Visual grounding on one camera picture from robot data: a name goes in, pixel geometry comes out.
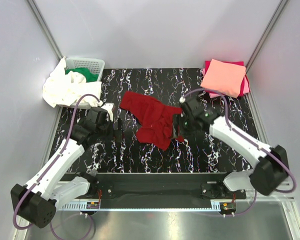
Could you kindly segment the dark red t shirt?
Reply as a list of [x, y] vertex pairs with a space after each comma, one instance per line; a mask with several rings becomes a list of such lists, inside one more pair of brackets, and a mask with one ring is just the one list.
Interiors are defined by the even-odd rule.
[[136, 133], [140, 143], [153, 144], [165, 151], [173, 137], [173, 116], [180, 115], [182, 109], [165, 105], [149, 95], [127, 91], [119, 107], [130, 112], [140, 123]]

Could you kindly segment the white t shirt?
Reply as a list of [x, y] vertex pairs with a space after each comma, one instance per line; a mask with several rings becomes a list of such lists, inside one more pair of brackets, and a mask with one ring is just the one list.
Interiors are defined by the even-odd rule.
[[78, 107], [89, 109], [99, 107], [102, 92], [102, 74], [105, 62], [96, 58], [63, 57], [46, 79], [42, 88], [43, 99], [51, 106]]

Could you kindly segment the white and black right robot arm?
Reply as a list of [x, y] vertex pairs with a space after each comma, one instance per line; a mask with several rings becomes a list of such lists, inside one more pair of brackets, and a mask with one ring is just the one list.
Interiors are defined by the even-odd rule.
[[286, 150], [259, 141], [212, 107], [203, 108], [196, 97], [179, 99], [181, 113], [173, 116], [172, 137], [184, 139], [199, 133], [224, 142], [244, 157], [251, 170], [231, 172], [222, 181], [229, 192], [254, 189], [269, 196], [289, 176]]

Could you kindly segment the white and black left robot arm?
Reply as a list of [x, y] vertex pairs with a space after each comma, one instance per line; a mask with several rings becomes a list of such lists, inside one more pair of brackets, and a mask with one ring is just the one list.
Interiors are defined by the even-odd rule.
[[72, 120], [67, 137], [42, 169], [24, 185], [12, 187], [13, 224], [17, 229], [22, 229], [17, 224], [17, 217], [42, 229], [64, 205], [78, 197], [92, 198], [101, 192], [95, 170], [77, 173], [60, 187], [57, 184], [91, 146], [99, 141], [119, 143], [122, 140], [123, 123], [119, 119], [117, 129], [114, 128], [114, 107], [113, 103], [92, 107], [79, 122]]

